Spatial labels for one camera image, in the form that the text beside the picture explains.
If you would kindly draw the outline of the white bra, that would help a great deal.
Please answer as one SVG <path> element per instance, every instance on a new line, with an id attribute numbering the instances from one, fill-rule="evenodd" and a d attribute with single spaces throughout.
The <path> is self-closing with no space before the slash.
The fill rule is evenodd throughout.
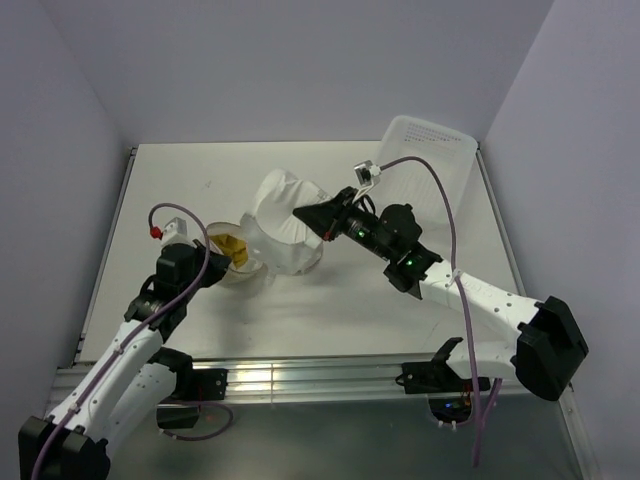
<path id="1" fill-rule="evenodd" d="M 321 259 L 323 243 L 293 210 L 329 198 L 311 181 L 283 169 L 271 171 L 240 219 L 249 257 L 266 265 L 272 276 L 307 273 Z"/>

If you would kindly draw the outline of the white mesh laundry bag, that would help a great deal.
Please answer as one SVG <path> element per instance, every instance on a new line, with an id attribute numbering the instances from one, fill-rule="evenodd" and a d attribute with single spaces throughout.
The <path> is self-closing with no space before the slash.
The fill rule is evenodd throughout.
<path id="1" fill-rule="evenodd" d="M 268 266 L 250 255 L 249 244 L 241 227 L 229 222 L 213 222 L 206 226 L 207 239 L 217 253 L 231 258 L 227 273 L 219 286 L 245 291 L 249 296 L 269 289 L 275 274 Z"/>

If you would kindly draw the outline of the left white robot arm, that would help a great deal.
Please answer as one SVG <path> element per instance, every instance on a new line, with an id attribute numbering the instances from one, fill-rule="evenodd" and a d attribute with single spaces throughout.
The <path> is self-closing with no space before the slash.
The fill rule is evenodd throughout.
<path id="1" fill-rule="evenodd" d="M 221 281 L 230 264 L 198 241 L 162 248 L 101 358 L 53 410 L 21 427 L 21 478 L 105 479 L 116 451 L 159 404 L 201 402 L 192 357 L 165 343 L 197 291 Z"/>

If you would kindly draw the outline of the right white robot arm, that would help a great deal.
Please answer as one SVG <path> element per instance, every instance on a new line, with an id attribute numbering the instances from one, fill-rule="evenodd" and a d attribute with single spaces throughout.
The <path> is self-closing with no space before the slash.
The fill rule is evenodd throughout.
<path id="1" fill-rule="evenodd" d="M 520 296 L 464 273 L 421 244 L 410 205 L 392 204 L 376 215 L 360 209 L 354 196 L 347 187 L 293 214 L 322 240 L 344 235 L 385 260 L 384 274 L 398 291 L 468 314 L 498 337 L 474 346 L 447 340 L 432 359 L 438 386 L 452 390 L 478 376 L 517 380 L 547 401 L 560 398 L 589 353 L 565 301 Z"/>

